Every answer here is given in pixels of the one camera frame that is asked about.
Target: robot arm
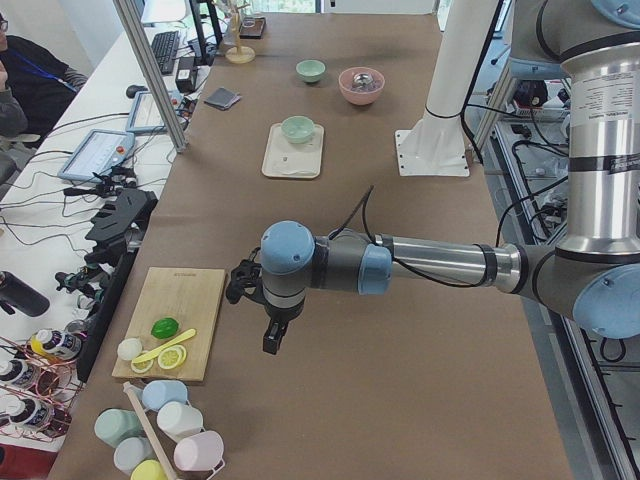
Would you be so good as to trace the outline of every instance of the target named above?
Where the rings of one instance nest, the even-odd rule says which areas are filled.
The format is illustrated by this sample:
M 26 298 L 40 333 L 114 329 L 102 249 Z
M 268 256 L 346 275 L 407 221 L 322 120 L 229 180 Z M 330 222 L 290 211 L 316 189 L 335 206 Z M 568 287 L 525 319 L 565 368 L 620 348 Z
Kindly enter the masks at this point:
M 544 77 L 559 63 L 572 76 L 565 238 L 556 247 L 492 248 L 354 232 L 314 237 L 277 223 L 262 238 L 262 264 L 244 260 L 227 289 L 231 303 L 246 296 L 265 306 L 265 351 L 278 351 L 307 288 L 381 294 L 392 275 L 495 286 L 604 337 L 640 334 L 640 5 L 519 0 L 515 15 L 513 64 L 526 66 L 524 76 Z

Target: white tray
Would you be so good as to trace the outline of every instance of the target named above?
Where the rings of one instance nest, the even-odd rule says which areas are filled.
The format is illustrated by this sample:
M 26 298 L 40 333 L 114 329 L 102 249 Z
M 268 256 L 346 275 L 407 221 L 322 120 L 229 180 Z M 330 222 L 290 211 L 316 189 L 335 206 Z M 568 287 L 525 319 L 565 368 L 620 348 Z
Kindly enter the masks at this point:
M 308 143 L 291 144 L 282 135 L 281 123 L 271 125 L 262 162 L 263 175 L 271 178 L 312 179 L 320 175 L 324 128 L 315 125 Z

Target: pink bowl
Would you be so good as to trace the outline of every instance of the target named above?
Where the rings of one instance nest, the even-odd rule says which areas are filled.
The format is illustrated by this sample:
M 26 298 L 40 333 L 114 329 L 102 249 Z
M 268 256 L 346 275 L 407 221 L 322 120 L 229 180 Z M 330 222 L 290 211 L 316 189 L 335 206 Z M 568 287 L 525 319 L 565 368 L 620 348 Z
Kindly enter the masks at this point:
M 378 88 L 370 92 L 358 92 L 351 89 L 353 84 L 353 76 L 356 73 L 370 73 L 373 76 L 374 83 L 380 83 Z M 349 103 L 354 105 L 369 105 L 375 102 L 382 90 L 384 89 L 384 75 L 379 71 L 369 67 L 351 67 L 343 71 L 338 77 L 338 85 L 340 86 L 340 93 Z

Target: keyboard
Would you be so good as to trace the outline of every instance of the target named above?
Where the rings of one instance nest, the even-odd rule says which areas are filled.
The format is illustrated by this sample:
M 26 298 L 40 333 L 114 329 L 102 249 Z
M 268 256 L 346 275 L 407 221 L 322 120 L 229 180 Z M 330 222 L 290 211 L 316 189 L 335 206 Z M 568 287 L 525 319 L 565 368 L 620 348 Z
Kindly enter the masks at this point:
M 180 32 L 161 32 L 153 37 L 151 50 L 156 57 L 162 75 L 171 75 L 176 63 L 176 52 L 180 43 Z

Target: green bowl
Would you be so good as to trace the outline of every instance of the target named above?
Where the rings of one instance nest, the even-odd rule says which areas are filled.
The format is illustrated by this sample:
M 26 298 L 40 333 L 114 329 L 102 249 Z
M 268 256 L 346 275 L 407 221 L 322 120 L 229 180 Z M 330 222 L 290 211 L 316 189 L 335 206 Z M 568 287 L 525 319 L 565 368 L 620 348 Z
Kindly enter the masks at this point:
M 282 122 L 282 134 L 289 143 L 307 143 L 313 138 L 313 120 L 308 117 L 289 117 Z
M 326 71 L 324 63 L 319 60 L 303 60 L 296 65 L 298 77 L 305 83 L 315 83 L 319 81 Z

